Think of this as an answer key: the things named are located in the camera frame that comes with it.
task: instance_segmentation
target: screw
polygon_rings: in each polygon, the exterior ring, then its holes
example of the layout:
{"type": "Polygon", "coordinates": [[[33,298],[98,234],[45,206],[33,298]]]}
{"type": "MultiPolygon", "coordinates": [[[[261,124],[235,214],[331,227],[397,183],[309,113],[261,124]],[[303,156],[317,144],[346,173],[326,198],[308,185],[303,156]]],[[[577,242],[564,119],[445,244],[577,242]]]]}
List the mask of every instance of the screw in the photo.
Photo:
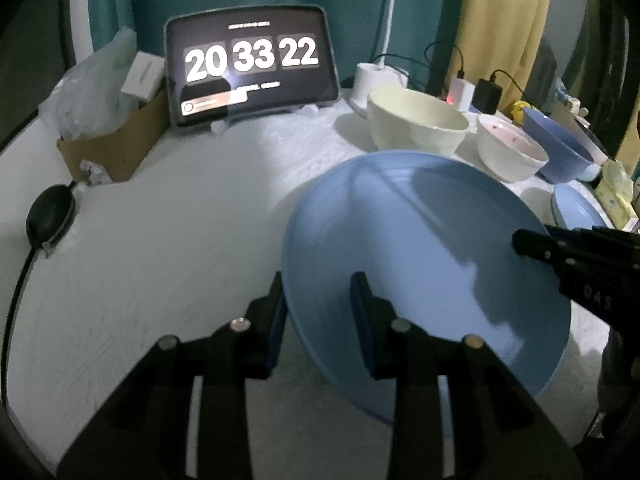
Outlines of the screw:
{"type": "Polygon", "coordinates": [[[251,327],[251,321],[245,317],[236,317],[229,323],[229,328],[234,332],[246,332],[251,327]]]}
{"type": "Polygon", "coordinates": [[[465,345],[473,350],[479,350],[484,345],[484,341],[479,335],[471,334],[465,337],[465,345]]]}
{"type": "Polygon", "coordinates": [[[410,328],[411,322],[407,321],[406,319],[402,319],[401,317],[396,317],[391,322],[391,330],[393,330],[397,334],[406,334],[407,332],[409,332],[410,328]]]}
{"type": "Polygon", "coordinates": [[[175,335],[165,335],[158,341],[158,348],[161,350],[172,350],[178,344],[178,338],[175,335]]]}

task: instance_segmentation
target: clear plastic bag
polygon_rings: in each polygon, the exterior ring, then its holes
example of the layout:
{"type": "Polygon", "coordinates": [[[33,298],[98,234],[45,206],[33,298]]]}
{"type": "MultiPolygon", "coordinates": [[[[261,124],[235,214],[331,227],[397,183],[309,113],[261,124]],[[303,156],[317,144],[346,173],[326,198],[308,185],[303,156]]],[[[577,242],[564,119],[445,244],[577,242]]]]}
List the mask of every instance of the clear plastic bag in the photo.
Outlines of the clear plastic bag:
{"type": "Polygon", "coordinates": [[[120,92],[136,57],[136,33],[119,30],[111,43],[66,72],[38,113],[64,140],[110,134],[138,109],[138,100],[120,92]]]}

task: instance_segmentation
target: table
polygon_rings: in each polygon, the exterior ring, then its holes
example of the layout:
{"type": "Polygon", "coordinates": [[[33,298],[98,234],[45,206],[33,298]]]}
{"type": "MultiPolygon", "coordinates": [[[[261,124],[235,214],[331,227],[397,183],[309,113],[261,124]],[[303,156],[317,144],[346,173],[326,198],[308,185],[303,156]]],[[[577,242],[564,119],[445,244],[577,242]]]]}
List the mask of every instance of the table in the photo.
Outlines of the table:
{"type": "MultiPolygon", "coordinates": [[[[52,142],[36,121],[2,154],[1,203],[9,196],[19,204],[10,214],[0,212],[0,239],[5,231],[24,229],[41,190],[69,181],[62,160],[54,160],[57,153],[39,152],[31,162],[37,146],[54,150],[52,142]],[[3,178],[8,166],[20,182],[3,178]]],[[[280,267],[287,219],[309,183],[375,149],[366,121],[340,101],[311,119],[286,114],[243,121],[221,137],[169,130],[130,182],[78,186],[78,215],[69,234],[50,258],[34,263],[9,361],[10,414],[41,460],[55,469],[83,425],[161,335],[207,336],[264,295],[280,267]]],[[[486,170],[473,135],[456,157],[486,170]]],[[[572,186],[594,202],[584,186],[572,186]]],[[[509,187],[551,221],[551,185],[534,177],[509,187]]],[[[22,261],[14,260],[17,275],[22,261]]],[[[607,331],[574,305],[558,372],[538,399],[571,444],[596,410],[607,331]]],[[[390,428],[334,392],[290,325],[274,377],[251,381],[247,396],[257,479],[385,477],[390,428]]]]}

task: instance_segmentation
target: clock digit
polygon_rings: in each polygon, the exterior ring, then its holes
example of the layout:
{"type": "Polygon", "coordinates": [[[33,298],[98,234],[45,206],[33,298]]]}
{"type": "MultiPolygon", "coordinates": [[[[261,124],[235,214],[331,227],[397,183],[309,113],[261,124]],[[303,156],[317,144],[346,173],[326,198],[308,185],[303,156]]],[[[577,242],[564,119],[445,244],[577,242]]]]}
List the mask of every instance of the clock digit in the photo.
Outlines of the clock digit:
{"type": "Polygon", "coordinates": [[[190,63],[191,61],[193,61],[193,59],[196,60],[196,63],[191,67],[191,70],[189,70],[189,73],[187,74],[187,83],[200,81],[207,76],[206,70],[200,70],[202,68],[202,64],[204,63],[204,52],[199,48],[194,48],[193,50],[190,50],[184,57],[184,62],[190,63]]]}
{"type": "Polygon", "coordinates": [[[298,66],[300,64],[300,60],[293,57],[296,53],[296,50],[298,49],[296,41],[293,40],[293,38],[282,38],[278,47],[289,47],[287,55],[282,58],[282,66],[298,66]]]}
{"type": "Polygon", "coordinates": [[[240,58],[234,63],[238,72],[247,72],[254,66],[254,56],[251,55],[251,43],[248,41],[238,41],[234,45],[234,54],[240,58]]]}
{"type": "Polygon", "coordinates": [[[222,45],[214,45],[209,47],[207,50],[207,55],[205,56],[205,64],[207,67],[207,72],[211,74],[213,77],[220,77],[223,73],[226,72],[227,60],[226,60],[226,50],[222,45]],[[218,66],[216,66],[213,55],[218,54],[218,66]]]}
{"type": "Polygon", "coordinates": [[[258,40],[254,43],[254,50],[258,50],[261,48],[260,52],[258,52],[258,59],[255,60],[255,65],[261,69],[271,68],[273,64],[276,62],[276,57],[273,55],[271,51],[273,49],[273,45],[269,40],[258,40]]]}
{"type": "Polygon", "coordinates": [[[302,56],[302,64],[303,65],[317,65],[318,58],[311,57],[313,53],[316,51],[316,42],[312,38],[304,37],[300,38],[298,41],[298,46],[303,48],[304,46],[308,46],[308,49],[305,52],[305,55],[302,56]]]}

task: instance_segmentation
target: small blue plate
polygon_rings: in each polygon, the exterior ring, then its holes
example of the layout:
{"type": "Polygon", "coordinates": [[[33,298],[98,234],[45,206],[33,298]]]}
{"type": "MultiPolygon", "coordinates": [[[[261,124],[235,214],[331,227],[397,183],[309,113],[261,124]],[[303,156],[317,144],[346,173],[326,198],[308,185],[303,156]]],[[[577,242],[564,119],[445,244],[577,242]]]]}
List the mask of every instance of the small blue plate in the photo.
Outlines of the small blue plate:
{"type": "Polygon", "coordinates": [[[607,226],[594,206],[567,184],[556,186],[551,204],[558,227],[572,230],[607,226]]]}
{"type": "Polygon", "coordinates": [[[344,162],[303,196],[284,239],[302,343],[351,402],[393,420],[396,382],[370,378],[351,310],[350,277],[363,270],[375,295],[430,334],[482,336],[535,396],[558,365],[571,309],[552,268],[511,247],[520,228],[546,234],[509,189],[461,162],[402,151],[344,162]]]}

